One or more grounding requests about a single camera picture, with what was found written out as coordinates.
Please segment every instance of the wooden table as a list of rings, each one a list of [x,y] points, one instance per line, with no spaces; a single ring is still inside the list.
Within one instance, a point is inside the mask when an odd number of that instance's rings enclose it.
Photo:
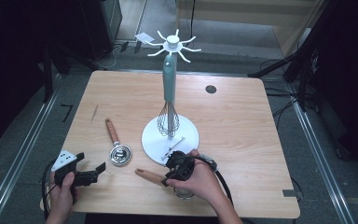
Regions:
[[[205,87],[214,85],[210,94]],[[215,216],[198,197],[177,198],[171,187],[157,186],[136,168],[165,175],[169,170],[145,154],[145,125],[164,105],[162,75],[102,72],[91,75],[63,148],[85,159],[77,170],[106,162],[99,181],[81,189],[74,210],[89,213]],[[175,109],[200,133],[198,150],[213,158],[231,190],[240,217],[296,218],[299,208],[261,80],[242,77],[178,75]],[[122,144],[132,150],[123,167],[109,160],[110,118]],[[283,192],[292,194],[286,197]]]

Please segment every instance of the whisk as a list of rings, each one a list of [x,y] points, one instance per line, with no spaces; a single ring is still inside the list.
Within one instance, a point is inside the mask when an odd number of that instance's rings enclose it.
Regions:
[[[175,63],[171,54],[167,55],[162,66],[162,81],[164,84],[164,100],[165,104],[158,115],[158,130],[163,135],[174,137],[175,132],[179,129],[179,117],[174,107],[175,95]]]
[[[176,55],[172,55],[173,53],[179,54],[182,59],[190,63],[181,52],[182,49],[186,49],[188,51],[196,52],[201,49],[188,49],[183,46],[185,43],[189,43],[193,41],[196,37],[193,36],[191,39],[186,41],[180,41],[178,36],[179,30],[176,30],[175,35],[169,35],[167,38],[162,36],[162,34],[158,31],[158,35],[165,40],[163,44],[152,44],[147,42],[147,44],[152,46],[162,46],[162,49],[154,54],[148,54],[147,56],[156,56],[164,51],[168,51],[169,54],[165,57],[164,64],[162,66],[162,79],[164,84],[164,100],[165,105],[162,107],[161,113],[158,116],[158,130],[159,132],[165,136],[174,137],[175,132],[179,129],[179,117],[176,114],[174,108],[174,95],[175,95],[175,84],[176,84]]]

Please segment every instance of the wire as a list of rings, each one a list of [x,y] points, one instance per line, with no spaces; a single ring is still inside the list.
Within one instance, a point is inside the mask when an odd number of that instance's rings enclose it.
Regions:
[[[261,67],[262,67],[265,63],[277,62],[277,61],[279,61],[279,59],[270,59],[270,60],[266,60],[266,61],[262,62],[262,63],[259,65],[260,71],[263,70]]]
[[[113,56],[113,60],[114,60],[113,64],[111,64],[111,65],[103,65],[103,64],[98,63],[98,62],[96,62],[96,61],[94,61],[94,62],[95,62],[96,64],[98,64],[100,67],[106,68],[106,69],[115,66],[115,65],[116,65],[115,49],[119,49],[120,47],[121,47],[121,45],[120,45],[120,46],[116,46],[116,47],[114,47],[114,48],[112,49],[112,56]]]
[[[45,220],[48,219],[48,212],[49,212],[48,199],[47,199],[48,195],[46,194],[46,175],[48,173],[48,168],[50,166],[52,166],[55,161],[56,160],[52,160],[48,163],[48,165],[45,168],[45,172],[43,172],[43,177],[42,177],[42,201],[43,201]]]
[[[298,189],[300,190],[300,193],[301,193],[302,197],[304,198],[304,193],[303,193],[303,191],[302,191],[302,188],[301,188],[300,185],[298,184],[298,182],[295,181],[295,179],[292,178],[291,176],[290,176],[290,179],[292,179],[292,181],[295,182],[295,184],[297,185]]]
[[[55,187],[57,187],[58,184],[55,184],[49,191],[48,193],[46,194],[46,197],[48,197],[48,195],[51,193],[52,190],[55,189]]]
[[[196,9],[196,0],[193,0],[193,9],[191,11],[191,23],[190,23],[190,39],[193,38],[193,21],[194,21],[194,11]]]
[[[188,7],[187,7],[187,1],[185,0],[185,9],[186,9],[186,27],[187,30],[190,32],[190,25],[188,24]]]
[[[136,49],[136,46],[129,46],[127,47],[127,49]],[[156,50],[157,48],[149,48],[149,47],[140,47],[139,49],[152,49],[152,50]]]
[[[284,94],[267,93],[267,96],[293,96],[293,97],[297,96],[297,93],[292,93],[290,91],[284,91],[284,90],[279,90],[279,89],[275,89],[275,88],[266,87],[265,90],[266,91],[279,91],[279,92],[284,93]]]
[[[203,161],[205,163],[207,163],[211,169],[214,171],[214,173],[216,174],[217,178],[219,179],[220,183],[222,183],[222,186],[223,186],[223,189],[225,190],[226,192],[226,195],[227,197],[229,198],[229,200],[231,201],[231,204],[232,206],[234,206],[234,202],[232,201],[232,196],[231,196],[231,191],[229,190],[228,188],[228,185],[226,183],[226,180],[225,178],[220,174],[220,172],[215,169],[215,167],[212,166],[211,162],[214,162],[214,161],[207,161],[205,160],[204,158],[200,157],[200,156],[182,156],[182,157],[178,157],[175,159],[175,161],[178,161],[178,160],[181,160],[181,159],[185,159],[185,158],[191,158],[191,159],[196,159],[196,160],[199,160],[199,161]]]
[[[276,112],[273,114],[273,117],[274,117],[274,118],[277,117],[277,116],[279,116],[279,117],[278,117],[278,120],[277,120],[277,123],[276,123],[277,130],[279,129],[279,123],[280,123],[281,116],[282,116],[283,112],[284,112],[287,108],[290,108],[295,102],[297,102],[297,98],[292,98],[292,99],[289,101],[289,103],[287,103],[287,105],[286,105],[284,108],[282,108],[282,109],[276,111]]]

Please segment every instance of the black cable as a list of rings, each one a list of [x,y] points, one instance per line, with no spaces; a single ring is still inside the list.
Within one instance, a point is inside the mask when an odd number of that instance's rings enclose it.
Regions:
[[[55,184],[49,191],[48,193],[46,194],[46,197],[48,197],[48,195],[51,193],[52,190],[55,189],[55,187],[57,187],[58,184]]]
[[[267,96],[293,96],[293,97],[297,97],[298,93],[292,93],[290,91],[284,91],[284,90],[280,90],[280,89],[275,89],[275,88],[269,88],[266,87],[265,88],[266,91],[280,91],[280,92],[284,92],[284,94],[275,94],[275,93],[267,93]],[[311,93],[306,93],[307,96],[309,96],[309,98],[313,95]]]
[[[220,183],[222,183],[223,188],[225,189],[226,195],[229,198],[229,200],[231,201],[232,206],[234,207],[234,202],[232,202],[232,197],[231,197],[231,191],[229,191],[229,188],[228,188],[225,178],[223,178],[223,176],[217,170],[214,173],[217,175],[217,178],[219,178]]]
[[[269,59],[269,60],[266,60],[266,61],[262,62],[262,63],[259,65],[260,71],[263,70],[261,67],[262,67],[265,63],[277,62],[277,61],[280,61],[280,60],[279,60],[279,59]]]
[[[45,168],[45,172],[43,173],[43,177],[42,177],[42,201],[43,201],[45,220],[48,219],[48,199],[47,199],[48,195],[46,194],[46,175],[48,173],[48,168],[50,166],[52,166],[55,161],[56,160],[53,160],[48,163],[48,165]]]
[[[223,176],[220,174],[220,172],[216,169],[217,164],[215,163],[215,161],[208,161],[200,156],[183,156],[183,157],[178,157],[175,160],[178,161],[183,158],[192,158],[192,159],[196,159],[196,160],[203,161],[203,162],[207,163],[211,167],[211,169],[216,173],[217,178],[219,179],[220,183],[222,183],[222,185],[223,185],[223,189],[225,190],[227,197],[231,201],[232,206],[234,206],[234,202],[232,201],[232,197],[231,197],[231,191],[228,188],[225,178],[223,178]]]
[[[291,100],[289,101],[289,103],[287,103],[287,105],[286,105],[284,108],[282,108],[282,109],[276,111],[276,112],[273,114],[273,117],[274,117],[274,118],[279,115],[278,120],[277,120],[277,124],[276,124],[277,130],[279,129],[279,122],[280,122],[280,120],[281,120],[281,116],[282,116],[284,110],[286,110],[287,108],[290,108],[296,101],[297,101],[297,98],[291,99]]]
[[[190,23],[190,39],[193,38],[193,20],[194,20],[194,11],[196,8],[196,0],[193,0],[193,9],[191,11],[191,23]]]
[[[298,184],[298,182],[295,181],[295,179],[292,178],[291,176],[290,176],[290,179],[292,179],[292,181],[295,182],[295,184],[297,185],[298,189],[300,190],[300,193],[301,193],[302,197],[304,198],[304,193],[303,193],[303,191],[302,191],[302,188],[301,188],[300,185]]]
[[[129,46],[127,47],[127,49],[136,49],[136,46]],[[148,47],[140,47],[140,49],[153,49],[153,50],[160,50],[160,49],[156,49],[156,48],[148,48]]]

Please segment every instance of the hand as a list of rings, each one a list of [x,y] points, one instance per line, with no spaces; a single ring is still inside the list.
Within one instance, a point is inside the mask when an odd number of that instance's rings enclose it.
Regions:
[[[190,155],[198,156],[199,152],[193,149]],[[201,199],[206,200],[216,212],[219,223],[242,223],[231,201],[220,188],[219,181],[209,164],[195,160],[193,174],[187,181],[168,179],[167,184],[178,189],[188,189]]]
[[[54,175],[54,172],[50,174],[50,189],[55,186]],[[62,186],[56,186],[49,194],[51,209],[46,223],[65,223],[69,216],[71,216],[74,202],[71,194],[71,185],[74,183],[74,180],[75,174],[72,172],[68,173],[62,181]]]
[[[189,154],[199,156],[196,149],[191,150]],[[195,160],[193,174],[187,181],[168,179],[167,184],[177,189],[190,190],[209,203],[213,198],[225,195],[209,164],[200,160]]]

